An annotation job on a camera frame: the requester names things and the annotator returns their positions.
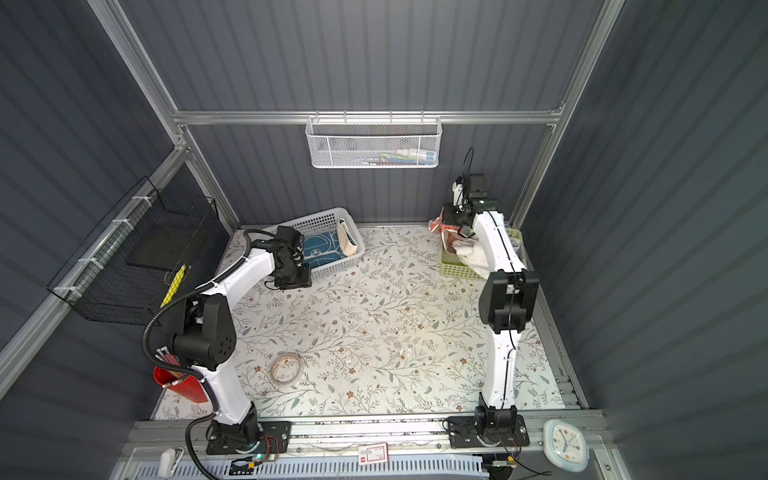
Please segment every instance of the white plastic basket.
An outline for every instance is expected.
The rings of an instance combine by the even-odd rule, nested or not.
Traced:
[[[355,266],[357,264],[357,260],[366,252],[366,245],[362,242],[362,237],[360,236],[360,232],[357,230],[355,221],[352,220],[352,216],[349,215],[349,212],[346,211],[346,208],[337,207],[330,210],[325,210],[323,212],[318,212],[317,214],[307,215],[306,217],[296,218],[295,220],[280,223],[280,225],[284,225],[285,227],[295,228],[302,235],[309,236],[316,233],[335,232],[339,219],[344,219],[344,221],[347,222],[347,225],[349,225],[349,231],[352,233],[352,236],[355,239],[355,243],[357,243],[357,253],[349,257],[336,260],[335,262],[326,263],[325,265],[313,268],[312,280],[317,280],[324,276],[332,275],[342,270],[346,270],[351,266]],[[267,230],[275,231],[276,229],[277,225]]]
[[[306,141],[316,168],[434,168],[442,124],[335,124],[306,122]]]

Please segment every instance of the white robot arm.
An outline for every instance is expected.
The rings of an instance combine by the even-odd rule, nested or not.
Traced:
[[[252,240],[249,233],[270,238]],[[275,233],[246,230],[244,235],[247,247],[241,258],[210,282],[174,299],[149,322],[142,336],[142,350],[152,363],[200,380],[214,408],[209,439],[223,445],[225,453],[252,452],[262,438],[257,411],[246,397],[231,359],[237,342],[231,310],[268,275],[274,276],[275,287],[281,290],[312,285],[310,268],[302,263],[298,231],[277,227]],[[178,357],[179,366],[150,353],[149,334],[161,315],[165,315],[167,345]]]
[[[491,271],[478,301],[481,321],[487,325],[486,364],[475,427],[514,428],[515,360],[525,325],[531,320],[538,292],[538,276],[515,253],[504,217],[485,192],[481,174],[464,174],[452,185],[453,202],[443,208],[443,222],[471,226],[483,247]]]

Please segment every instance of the floral table surface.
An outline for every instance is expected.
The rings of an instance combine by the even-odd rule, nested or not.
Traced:
[[[366,252],[355,268],[306,289],[272,291],[261,282],[235,307],[233,357],[260,416],[473,409],[485,377],[486,338],[477,314],[483,280],[440,276],[440,239],[427,227],[359,230]],[[244,246],[238,232],[222,269]],[[534,322],[518,345],[517,406],[560,409]],[[277,386],[267,372],[286,352],[299,354],[303,371],[293,385]],[[165,392],[155,418],[209,411],[208,403]]]

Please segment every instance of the white plastic grille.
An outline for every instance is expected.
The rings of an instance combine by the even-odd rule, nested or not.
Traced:
[[[467,478],[487,478],[482,471],[482,457],[453,454],[407,455],[390,458],[388,463],[359,465],[357,457],[336,458],[279,458],[257,467],[249,475],[228,475],[231,460],[203,460],[203,465],[220,478],[336,478],[342,475],[355,477],[402,476],[411,478],[418,474],[462,475]],[[157,478],[157,462],[142,462],[136,479]],[[191,460],[182,460],[172,478],[177,480],[200,480],[200,470]]]
[[[324,124],[310,118],[306,140],[317,168],[434,168],[442,125]]]

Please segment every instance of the wire mesh basket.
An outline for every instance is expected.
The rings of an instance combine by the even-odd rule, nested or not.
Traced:
[[[75,273],[62,279],[60,272],[48,285],[98,322],[148,323],[166,298],[214,276],[229,241],[215,201],[200,195],[152,190],[112,223],[93,254],[76,260]]]
[[[306,140],[316,168],[434,168],[442,124],[306,122]]]

